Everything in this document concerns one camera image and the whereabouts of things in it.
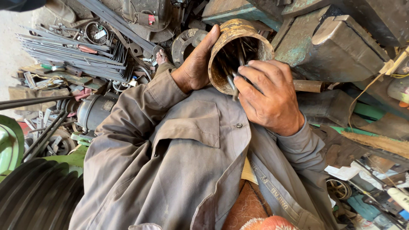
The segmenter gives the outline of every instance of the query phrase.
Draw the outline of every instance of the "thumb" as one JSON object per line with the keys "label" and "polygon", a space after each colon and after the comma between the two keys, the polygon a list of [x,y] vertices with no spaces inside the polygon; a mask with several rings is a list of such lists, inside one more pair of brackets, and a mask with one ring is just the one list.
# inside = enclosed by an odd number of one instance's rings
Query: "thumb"
{"label": "thumb", "polygon": [[214,25],[213,28],[204,39],[199,43],[199,45],[194,49],[194,52],[198,52],[198,54],[206,55],[213,45],[216,43],[217,39],[220,36],[220,27],[219,25]]}

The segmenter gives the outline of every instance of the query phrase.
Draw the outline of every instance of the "right hand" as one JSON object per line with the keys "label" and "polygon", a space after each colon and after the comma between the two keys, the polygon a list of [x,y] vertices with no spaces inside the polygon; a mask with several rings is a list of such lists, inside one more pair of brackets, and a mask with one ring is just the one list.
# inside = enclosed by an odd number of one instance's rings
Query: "right hand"
{"label": "right hand", "polygon": [[304,125],[304,116],[298,109],[290,67],[276,60],[249,61],[238,72],[249,79],[260,91],[242,77],[234,84],[249,121],[262,125],[281,136],[291,136]]}

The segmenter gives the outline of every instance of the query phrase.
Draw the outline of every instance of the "concrete floor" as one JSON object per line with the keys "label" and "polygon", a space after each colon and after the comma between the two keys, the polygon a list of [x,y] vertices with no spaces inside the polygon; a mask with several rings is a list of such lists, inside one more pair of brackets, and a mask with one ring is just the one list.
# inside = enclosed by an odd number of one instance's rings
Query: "concrete floor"
{"label": "concrete floor", "polygon": [[[9,86],[19,84],[19,81],[11,76],[19,67],[32,65],[35,60],[20,48],[15,38],[15,33],[27,34],[27,31],[19,25],[31,26],[32,11],[17,13],[11,11],[0,11],[0,101],[9,99]],[[3,110],[0,114],[17,118],[13,110]]]}

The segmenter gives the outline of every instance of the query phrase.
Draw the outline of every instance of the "work uniform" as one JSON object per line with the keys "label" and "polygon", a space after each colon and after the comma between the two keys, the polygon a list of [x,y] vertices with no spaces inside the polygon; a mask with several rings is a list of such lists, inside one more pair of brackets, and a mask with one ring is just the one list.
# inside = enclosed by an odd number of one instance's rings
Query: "work uniform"
{"label": "work uniform", "polygon": [[324,143],[307,123],[279,136],[212,86],[184,94],[166,69],[125,90],[95,133],[70,230],[222,229],[246,159],[272,214],[304,230],[338,229]]}

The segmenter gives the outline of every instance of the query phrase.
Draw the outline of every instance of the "cuff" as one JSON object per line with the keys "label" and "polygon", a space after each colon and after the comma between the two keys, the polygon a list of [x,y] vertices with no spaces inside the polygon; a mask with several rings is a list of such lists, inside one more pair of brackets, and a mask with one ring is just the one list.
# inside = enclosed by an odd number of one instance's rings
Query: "cuff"
{"label": "cuff", "polygon": [[148,90],[163,108],[170,108],[189,96],[179,89],[169,70],[156,75],[148,83]]}
{"label": "cuff", "polygon": [[292,136],[284,137],[276,134],[277,140],[284,146],[290,149],[299,149],[299,147],[304,146],[306,142],[311,138],[310,126],[307,123],[307,118],[304,115],[304,125]]}

